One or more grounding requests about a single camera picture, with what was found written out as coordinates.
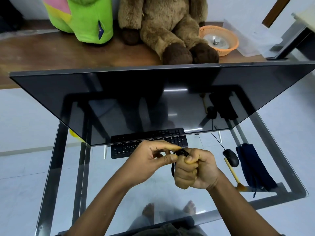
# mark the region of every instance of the plush toy arm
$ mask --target plush toy arm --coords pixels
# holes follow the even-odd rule
[[[190,0],[189,14],[198,23],[206,21],[208,16],[207,0]]]
[[[87,6],[87,5],[90,5],[92,3],[97,2],[98,0],[71,0],[71,1],[78,3],[78,4],[81,4],[83,6]]]
[[[118,23],[120,28],[141,28],[142,7],[144,0],[120,0]]]

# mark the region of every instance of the pink fabric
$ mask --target pink fabric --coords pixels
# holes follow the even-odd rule
[[[46,4],[62,11],[71,14],[67,0],[43,0]]]

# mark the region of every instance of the stuffed animal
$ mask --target stuffed animal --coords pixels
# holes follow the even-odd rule
[[[81,42],[103,44],[113,36],[112,0],[43,0],[50,22]]]
[[[124,42],[141,39],[163,64],[218,63],[217,51],[198,36],[207,0],[120,0],[118,22]]]

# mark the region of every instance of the clear plastic container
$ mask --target clear plastic container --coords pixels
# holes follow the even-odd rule
[[[282,42],[281,37],[271,34],[263,24],[248,25],[225,19],[223,28],[234,32],[238,37],[237,50],[246,57],[263,54]]]

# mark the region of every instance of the green plush toy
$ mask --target green plush toy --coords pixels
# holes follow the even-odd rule
[[[43,1],[51,23],[79,41],[103,44],[112,38],[112,0]]]

